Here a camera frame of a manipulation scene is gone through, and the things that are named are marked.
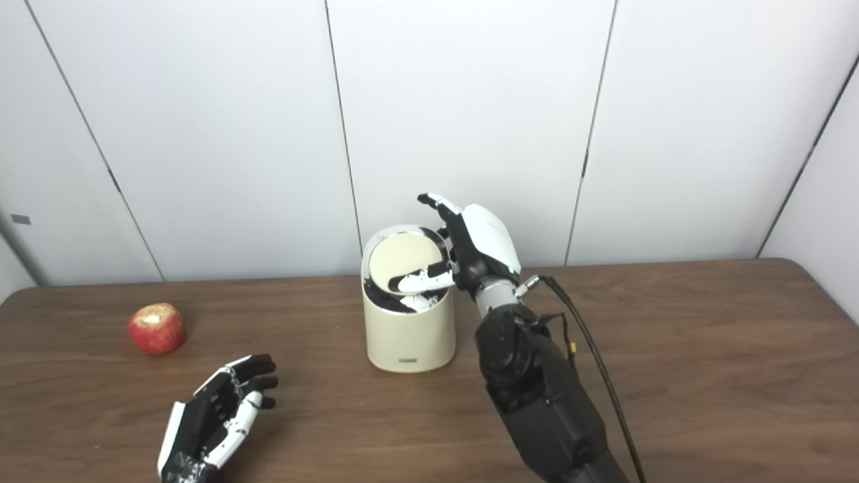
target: cable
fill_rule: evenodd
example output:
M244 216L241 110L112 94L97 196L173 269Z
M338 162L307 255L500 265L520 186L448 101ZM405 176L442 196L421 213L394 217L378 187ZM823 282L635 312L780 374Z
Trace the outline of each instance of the cable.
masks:
M561 302L567 307L567 310L573 315L573 318L576 319L576 324L578 324L579 329L582 330L582 335L585 338L585 341L588 342L588 348L591 351L591 354L594 355L594 360L596 360L596 366L600 370L600 374L602 375L602 380L606 384L606 389L608 390L608 395L612 399L612 406L614 406L614 412L618 415L618 422L620 423L620 430L624 433L624 439L626 440L626 446L630 450L630 457L632 458L632 464L636 468L636 474L638 475L638 481L640 483L647 483L647 478L644 476L644 468L642 468L641 459L638 457L638 450L636 449L636 444L632 441L632 434L630 433L630 427L626 424L626 417L624 416L624 410L620 406L620 399L618 398L618 393L614 390L614 385L612 384L612 378L608 375L608 369L606 368L606 363L603 362L602 356L600 355L600 350L597 348L596 343L594 342L594 337L591 335L588 330L588 326L585 325L585 321L582 319L582 315L579 314L576 306L573 305L573 301L570 299L570 296L567 295L567 292L561 288L561 285L557 283L557 281L552 277L546 277L543 275L539 276L539 279L546 284L547 287L551 289L551 291L555 292L557 298L561 299ZM570 350L569 342L567 344L567 350Z

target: trash can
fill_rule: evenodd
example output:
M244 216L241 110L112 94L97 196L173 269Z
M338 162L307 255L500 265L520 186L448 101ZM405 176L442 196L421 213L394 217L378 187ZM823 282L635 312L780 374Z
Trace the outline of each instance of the trash can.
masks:
M391 278L448 260L433 230L397 225L373 235L364 249L361 280L367 356L382 370L423 372L450 362L456 350L450 289L405 294Z

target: apple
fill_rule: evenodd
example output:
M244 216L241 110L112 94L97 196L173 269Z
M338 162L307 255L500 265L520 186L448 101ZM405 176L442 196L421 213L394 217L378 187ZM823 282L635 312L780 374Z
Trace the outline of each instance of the apple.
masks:
M128 323L134 345L150 354L164 354L185 342L182 314L169 303L153 303L138 310Z

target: white robotic hand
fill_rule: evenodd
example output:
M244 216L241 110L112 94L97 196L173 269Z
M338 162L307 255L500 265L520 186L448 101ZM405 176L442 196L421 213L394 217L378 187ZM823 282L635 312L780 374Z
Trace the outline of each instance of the white robotic hand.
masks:
M245 440L257 412L275 405L263 395L277 386L276 377L266 376L275 368L268 354L235 360L204 382L193 399L174 403L158 455L162 483L222 481L221 468Z

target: panel seam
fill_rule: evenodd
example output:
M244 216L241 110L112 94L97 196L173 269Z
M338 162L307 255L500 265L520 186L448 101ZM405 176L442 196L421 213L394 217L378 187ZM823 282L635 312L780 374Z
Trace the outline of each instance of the panel seam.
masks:
M760 255L764 252L764 247L766 247L766 243L770 240L772 236L773 230L776 229L776 225L778 224L778 220L782 217L782 213L784 213L784 208L788 205L790 201L790 197L793 196L794 190L796 189L796 185L799 184L800 178L802 174L805 173L805 168L808 165L808 162L811 160L811 156L813 156L814 152L817 150L817 145L820 142L820 139L823 137L823 132L826 130L826 127L829 125L829 121L832 119L832 115L835 113L835 109L838 108L838 103L841 101L841 97L844 95L844 91L847 89L847 85L850 83L850 79L853 78L853 74L856 72L856 66L859 64L859 55L857 55L856 59L853 61L853 66L850 67L850 71L847 73L847 78L844 80L844 84L841 86L841 90L838 91L838 95L835 96L835 101L832 103L832 107L829 109L829 113L826 115L826 118L823 120L823 125L820 127L820 130L817 133L817 137L814 138L814 142L811 145L811 149L808 151L805 160L802 162L802 166L800 166L799 172L796 173L796 177L794 178L794 182L791 183L790 189L788 190L787 195L784 197L784 201L782 201L782 205L778 208L778 213L776 213L775 219L772 220L772 224L770 225L770 229L767 230L766 236L764 237L764 241L760 244L760 248L758 248L758 253L755 254L756 259L760 258Z
M608 35L606 36L606 50L602 53L602 66L600 67L600 80L596 87L594 98L594 110L591 112L591 125L588 129L588 143L585 145L585 159L582 163L582 176L579 178L579 188L576 190L576 202L573 206L573 219L570 221L570 235L567 238L567 251L564 253L564 266L570 263L570 249L573 247L573 229L576 227L576 216L579 213L579 203L582 201L582 185L585 184L585 171L588 169L588 158L590 157L591 139L594 137L594 124L596 124L596 111L600 106L600 95L602 94L602 83L606 75L606 64L608 63L608 51L612 46L612 33L614 32L614 19L618 13L618 3L615 0L612 6L612 20L608 24Z
M343 96L340 94L340 75L337 71L337 54L334 52L334 34L331 30L331 14L328 11L328 0L325 0L325 19L328 26L328 43L331 46L331 61L334 68L334 84L337 86L337 104L340 109L340 128L343 130L343 146L346 150L346 167L349 169L349 188L352 191L352 208L355 213L355 230L358 234L358 253L363 257L364 247L361 243L361 222L358 219L358 199L355 196L355 177L352 174L352 160L349 154L349 137L346 135L346 117L343 112Z
M39 19L36 18L36 13L33 10L33 6L30 5L30 0L24 0L24 4L27 5L27 10L30 12L30 17L33 18L33 22L36 24L36 28L39 30L39 35L41 35L42 41L45 42L45 47L47 47L48 53L51 54L51 59L53 59L53 63L57 67L57 71L59 71L60 77L63 78L63 83L65 84L66 89L68 89L69 95L71 95L71 99L75 102L77 112L81 114L83 124L87 127L89 137L93 140L93 144L95 144L95 148L99 152L99 158L101 159L101 162L104 163L105 168L107 169L107 173L113 180L113 184L116 186L117 191L119 191L119 196L122 198L122 202L125 205L125 209L128 211L128 215L131 217L131 221L134 223L134 228L140 235L140 239L143 241L143 246L146 248L147 253L149 253L149 257L152 259L152 264L155 265L155 269L158 271L158 276L161 277L161 281L166 282L167 280L164 278L164 273L161 272L161 267L158 266L158 260L156 260L155 256L152 254L152 248L149 247L149 242L146 241L146 236L143 235L143 231L140 229L140 224L137 222L137 219L134 217L134 213L131 211L131 207L128 204L128 199L125 198L125 194L122 193L122 189L119 188L119 182L117 181L116 177L113 176L113 171L110 168L110 164L107 162L107 158L105 157L104 151L101 149L101 144L99 144L98 139L95 137L95 133L93 132L92 126L89 125L89 120L87 119L86 114L83 113L83 108L81 107L81 103L78 101L77 96L75 95L75 91L71 88L69 78L65 75L65 71L60 65L59 59L57 59L57 54L54 53L53 48L51 47L51 42L48 41L47 35L45 35L45 30L39 23Z

